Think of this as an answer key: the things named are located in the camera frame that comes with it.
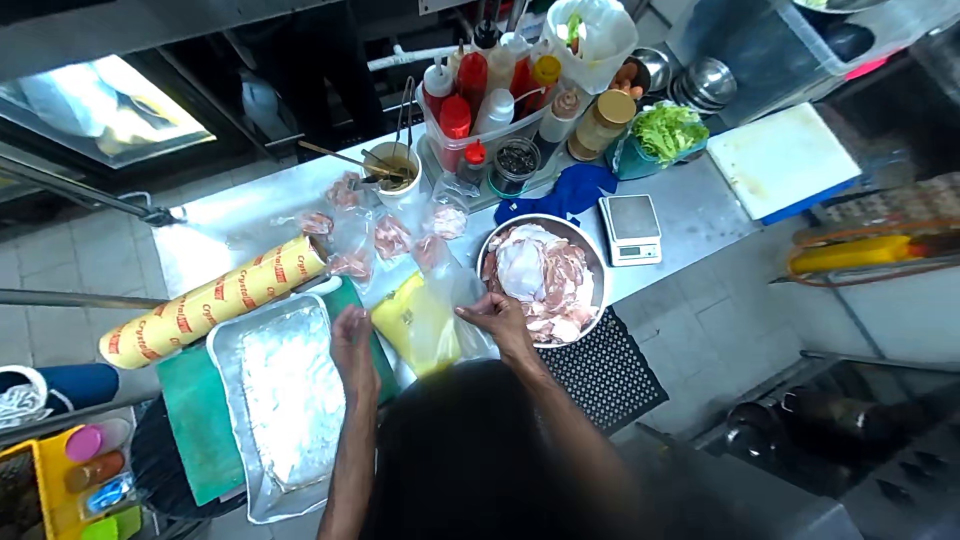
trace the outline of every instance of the kitchen counter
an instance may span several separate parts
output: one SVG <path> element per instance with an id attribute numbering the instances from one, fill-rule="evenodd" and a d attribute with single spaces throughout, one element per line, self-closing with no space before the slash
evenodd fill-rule
<path id="1" fill-rule="evenodd" d="M 424 133 L 422 124 L 414 127 L 415 148 Z M 393 138 L 393 134 L 384 135 L 342 154 L 362 160 L 361 149 L 371 149 Z M 557 172 L 574 162 L 565 152 L 554 160 Z M 314 209 L 327 187 L 344 172 L 357 170 L 355 165 L 323 157 L 173 209 L 175 215 L 184 217 L 185 223 L 153 230 L 163 279 L 171 297 L 209 282 L 295 236 L 299 233 L 297 214 Z M 552 183 L 542 185 L 526 196 L 541 196 L 551 186 Z M 421 182 L 420 187 L 420 196 L 428 196 L 430 184 Z M 660 220 L 663 262 L 611 267 L 611 304 L 759 229 L 706 155 L 645 179 L 622 182 L 617 194 L 651 196 Z M 494 211 L 495 207 L 489 207 L 472 213 L 464 235 L 448 242 L 451 252 L 464 266 L 475 267 L 481 245 L 496 226 Z M 609 261 L 606 233 L 597 207 L 577 217 L 581 228 L 593 237 Z M 390 272 L 381 267 L 374 270 L 371 286 L 358 291 L 365 307 L 376 305 L 384 294 L 417 270 L 415 263 L 406 259 Z M 392 352 L 388 351 L 388 356 L 393 356 Z M 396 366 L 394 358 L 391 362 L 398 371 L 409 371 L 403 370 L 405 366 Z M 398 373 L 401 385 L 412 380 L 406 380 L 410 376 Z"/>

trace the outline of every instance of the person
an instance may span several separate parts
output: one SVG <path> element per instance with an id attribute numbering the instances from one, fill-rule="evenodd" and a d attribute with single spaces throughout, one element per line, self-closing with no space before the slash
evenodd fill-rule
<path id="1" fill-rule="evenodd" d="M 318 539 L 630 534 L 632 476 L 540 360 L 519 301 L 487 293 L 456 311 L 500 360 L 418 380 L 379 429 L 370 317 L 348 307 L 334 322 L 347 412 Z"/>

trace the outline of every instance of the white cutting board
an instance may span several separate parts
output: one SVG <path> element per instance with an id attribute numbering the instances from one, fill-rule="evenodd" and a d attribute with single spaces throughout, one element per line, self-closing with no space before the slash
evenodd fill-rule
<path id="1" fill-rule="evenodd" d="M 809 103 L 711 137 L 707 151 L 752 219 L 861 173 Z"/>

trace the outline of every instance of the blue cloth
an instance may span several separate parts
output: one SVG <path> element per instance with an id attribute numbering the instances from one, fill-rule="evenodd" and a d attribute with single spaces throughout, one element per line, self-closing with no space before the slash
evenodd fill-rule
<path id="1" fill-rule="evenodd" d="M 617 179 L 607 167 L 577 163 L 570 165 L 553 186 L 553 191 L 539 199 L 504 199 L 497 207 L 493 219 L 496 224 L 528 213 L 545 213 L 566 219 L 579 226 L 580 220 L 567 217 L 586 211 L 603 197 L 601 189 L 616 193 Z"/>

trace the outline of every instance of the hand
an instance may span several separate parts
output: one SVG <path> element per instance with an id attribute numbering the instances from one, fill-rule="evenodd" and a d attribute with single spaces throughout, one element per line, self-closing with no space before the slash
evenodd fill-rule
<path id="1" fill-rule="evenodd" d="M 357 399 L 376 399 L 380 394 L 380 375 L 373 368 L 370 335 L 373 325 L 367 311 L 347 306 L 333 322 L 331 355 L 344 383 L 347 404 Z"/>
<path id="2" fill-rule="evenodd" d="M 456 312 L 460 318 L 493 337 L 500 348 L 501 359 L 518 375 L 549 373 L 534 349 L 520 300 L 488 292 L 473 306 L 457 307 Z"/>

